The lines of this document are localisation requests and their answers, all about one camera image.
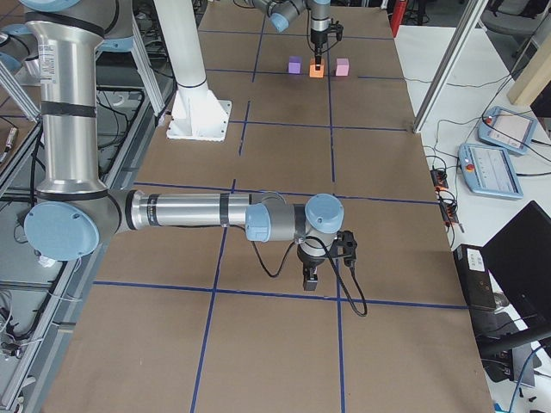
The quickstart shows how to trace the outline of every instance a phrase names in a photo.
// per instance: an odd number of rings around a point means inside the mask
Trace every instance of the white table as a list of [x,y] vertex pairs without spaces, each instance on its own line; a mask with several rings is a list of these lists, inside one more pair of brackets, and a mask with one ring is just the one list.
[[[453,32],[453,28],[402,26],[396,38],[396,47],[405,78],[422,81],[432,80]],[[482,29],[475,29],[448,82],[480,85],[496,81],[508,74],[509,72],[486,33]],[[433,146],[436,143],[436,127],[439,120],[465,122],[480,117],[503,82],[489,84],[481,88],[447,85],[424,125],[422,131],[424,145]],[[493,100],[490,107],[498,105],[510,108],[515,112],[529,110],[529,107],[519,107],[509,103],[506,93],[513,84],[514,81],[509,81]],[[413,110],[417,112],[429,84],[408,80],[407,87]],[[467,136],[476,124],[476,120],[464,126],[441,122],[437,149],[456,155],[459,145],[466,141]],[[476,135],[476,131],[471,133],[468,141],[476,142]],[[536,130],[534,139],[549,142],[547,134],[540,126]],[[541,145],[532,146],[543,155],[551,157],[551,148]],[[430,148],[426,148],[426,153],[427,155],[433,155]],[[448,166],[455,164],[454,158],[440,153],[437,155],[444,158]],[[433,158],[428,158],[429,164],[432,164],[432,161]],[[512,162],[517,173],[551,171],[551,163],[540,159],[531,151],[522,157],[512,157]],[[442,164],[439,160],[436,160],[435,166],[442,166]],[[459,201],[458,216],[465,230],[462,233],[459,228],[455,228],[455,241],[452,249],[460,243],[484,245],[531,200],[536,200],[551,215],[551,176],[520,177],[519,180],[524,198],[522,200],[502,200],[474,195],[465,184],[461,172],[456,176],[454,168],[448,170],[450,191],[457,194]],[[451,242],[452,231],[449,232],[449,238]],[[518,318],[518,315],[511,310],[511,317]],[[522,322],[517,323],[517,325],[519,328],[525,327]],[[543,351],[540,351],[538,355],[543,362],[543,369],[540,369],[540,371],[550,374],[551,360]],[[514,384],[510,382],[495,384],[488,379],[488,385],[494,400],[503,409],[508,409]],[[530,410],[537,409],[549,411],[549,406],[551,406],[551,379],[536,376],[536,389],[526,390],[524,395],[526,397],[517,400],[515,404],[514,411],[516,413],[528,413]],[[537,400],[534,403],[528,403],[526,400],[532,395],[536,395]]]

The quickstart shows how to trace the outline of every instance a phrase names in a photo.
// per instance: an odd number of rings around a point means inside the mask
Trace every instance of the black monitor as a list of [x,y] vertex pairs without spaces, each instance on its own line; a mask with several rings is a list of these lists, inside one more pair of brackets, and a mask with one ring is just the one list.
[[[481,254],[520,317],[527,317],[524,322],[529,330],[540,332],[532,338],[551,344],[550,338],[542,338],[545,326],[551,326],[551,218],[531,201]],[[525,339],[534,341],[529,336]],[[546,351],[551,356],[551,348]]]

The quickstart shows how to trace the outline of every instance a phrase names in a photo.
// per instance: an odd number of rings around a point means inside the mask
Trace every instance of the blue joint cap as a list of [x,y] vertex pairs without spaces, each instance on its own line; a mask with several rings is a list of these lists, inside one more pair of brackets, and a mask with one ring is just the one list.
[[318,194],[313,196],[306,203],[305,212],[310,225],[324,234],[334,234],[343,225],[343,204],[333,195]]
[[134,37],[125,37],[123,39],[106,39],[100,45],[102,52],[130,52],[134,46]]
[[9,24],[2,31],[6,34],[14,36],[23,36],[24,34],[32,34],[31,31],[24,24]]
[[0,52],[0,62],[2,62],[4,66],[6,66],[6,69],[8,69],[10,73],[15,73],[16,71],[21,69],[21,63],[19,63],[16,58],[6,53]]
[[289,27],[289,20],[279,13],[274,13],[269,17],[269,20],[275,27],[278,33],[284,32]]
[[245,234],[249,241],[265,243],[271,235],[271,219],[264,204],[254,204],[245,210]]
[[100,234],[94,221],[64,202],[42,202],[25,218],[28,243],[57,261],[76,260],[96,249]]
[[19,0],[24,6],[30,9],[46,12],[57,12],[69,9],[75,4],[80,3],[80,0]]

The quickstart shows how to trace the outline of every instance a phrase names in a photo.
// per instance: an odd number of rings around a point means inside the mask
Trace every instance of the toy block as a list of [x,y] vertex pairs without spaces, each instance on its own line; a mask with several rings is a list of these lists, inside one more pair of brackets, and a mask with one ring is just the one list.
[[300,69],[302,66],[302,57],[301,56],[291,56],[289,58],[289,67],[288,71],[292,75],[300,75]]
[[348,59],[337,59],[337,70],[335,76],[348,76],[350,62]]
[[316,69],[316,60],[310,59],[310,77],[323,77],[325,73],[325,60],[321,59],[321,66]]

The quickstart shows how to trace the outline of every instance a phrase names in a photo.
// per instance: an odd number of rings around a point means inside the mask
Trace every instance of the red fire extinguisher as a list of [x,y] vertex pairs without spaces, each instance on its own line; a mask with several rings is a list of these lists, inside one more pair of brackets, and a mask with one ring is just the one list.
[[407,0],[399,0],[394,4],[393,18],[390,20],[390,28],[393,31],[393,37],[398,34],[399,25],[406,12]]

